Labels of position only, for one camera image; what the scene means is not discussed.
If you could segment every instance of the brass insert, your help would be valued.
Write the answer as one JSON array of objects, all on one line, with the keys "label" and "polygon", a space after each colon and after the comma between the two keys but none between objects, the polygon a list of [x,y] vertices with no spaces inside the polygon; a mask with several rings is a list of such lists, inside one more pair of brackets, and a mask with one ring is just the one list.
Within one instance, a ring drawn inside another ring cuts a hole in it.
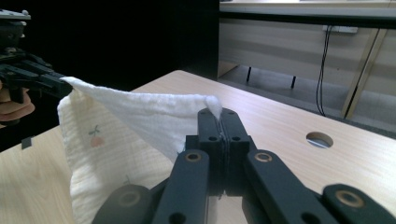
[{"label": "brass insert", "polygon": [[189,153],[186,155],[186,160],[187,161],[199,161],[201,159],[201,154],[199,153]]},{"label": "brass insert", "polygon": [[123,192],[119,197],[119,205],[122,207],[134,206],[140,201],[140,193],[135,190]]},{"label": "brass insert", "polygon": [[268,162],[272,160],[271,155],[269,155],[268,153],[265,152],[259,152],[256,153],[256,155],[254,156],[254,158],[258,161],[262,161],[262,162]]},{"label": "brass insert", "polygon": [[359,195],[340,189],[335,192],[335,197],[341,202],[350,207],[360,208],[364,206],[364,200]]}]

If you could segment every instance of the dark background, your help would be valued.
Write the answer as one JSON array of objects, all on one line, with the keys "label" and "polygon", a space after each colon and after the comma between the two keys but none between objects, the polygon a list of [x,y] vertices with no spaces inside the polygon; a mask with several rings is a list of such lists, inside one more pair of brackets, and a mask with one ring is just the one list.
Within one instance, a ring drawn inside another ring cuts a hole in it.
[{"label": "dark background", "polygon": [[[219,1],[2,1],[29,12],[19,48],[94,85],[130,91],[181,69],[217,78]],[[0,129],[0,151],[59,124],[60,99],[29,91],[35,112]]]}]

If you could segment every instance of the black plastic part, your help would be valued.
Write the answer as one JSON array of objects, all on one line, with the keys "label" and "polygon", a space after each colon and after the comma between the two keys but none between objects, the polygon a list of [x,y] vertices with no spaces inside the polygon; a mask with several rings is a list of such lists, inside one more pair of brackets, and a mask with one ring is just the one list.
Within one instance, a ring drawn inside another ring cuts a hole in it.
[{"label": "black plastic part", "polygon": [[142,186],[126,185],[107,198],[92,224],[146,224],[153,213],[149,190]]},{"label": "black plastic part", "polygon": [[248,182],[245,175],[244,161],[250,151],[250,136],[238,114],[223,108],[221,113],[222,130],[228,142],[226,156],[225,191],[228,196],[242,196]]},{"label": "black plastic part", "polygon": [[250,184],[247,184],[242,197],[242,210],[248,224],[271,224],[270,218]]},{"label": "black plastic part", "polygon": [[245,167],[272,223],[338,223],[276,154],[250,151]]},{"label": "black plastic part", "polygon": [[359,189],[343,184],[327,186],[322,201],[340,223],[395,224],[395,217]]},{"label": "black plastic part", "polygon": [[20,123],[20,119],[14,119],[14,120],[9,120],[9,121],[0,121],[1,125],[4,126],[13,126],[13,125],[17,125]]},{"label": "black plastic part", "polygon": [[152,223],[206,223],[208,177],[209,157],[205,152],[191,149],[180,153]]},{"label": "black plastic part", "polygon": [[186,149],[200,149],[210,158],[210,196],[221,195],[224,191],[224,144],[219,129],[219,122],[209,109],[203,109],[198,112],[198,135],[194,140],[198,147],[191,147],[190,143],[186,144]]}]

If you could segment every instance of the cloth fold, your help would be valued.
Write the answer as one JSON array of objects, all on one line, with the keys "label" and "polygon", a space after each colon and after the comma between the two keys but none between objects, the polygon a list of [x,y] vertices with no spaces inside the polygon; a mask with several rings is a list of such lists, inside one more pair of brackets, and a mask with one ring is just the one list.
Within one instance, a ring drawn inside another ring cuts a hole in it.
[{"label": "cloth fold", "polygon": [[74,88],[58,114],[77,224],[92,223],[113,190],[163,181],[186,135],[197,134],[197,113],[209,108],[219,119],[222,110],[213,95],[134,93],[62,79]]}]

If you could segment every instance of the screw hole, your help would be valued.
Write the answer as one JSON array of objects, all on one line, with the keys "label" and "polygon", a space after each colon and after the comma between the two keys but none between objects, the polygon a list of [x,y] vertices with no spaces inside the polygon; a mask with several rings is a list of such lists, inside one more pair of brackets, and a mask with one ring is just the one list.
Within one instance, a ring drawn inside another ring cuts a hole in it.
[{"label": "screw hole", "polygon": [[310,213],[303,213],[301,215],[301,218],[303,219],[303,222],[306,224],[320,224],[320,220],[316,216]]},{"label": "screw hole", "polygon": [[174,213],[169,217],[170,224],[183,224],[186,222],[186,217],[181,213]]}]

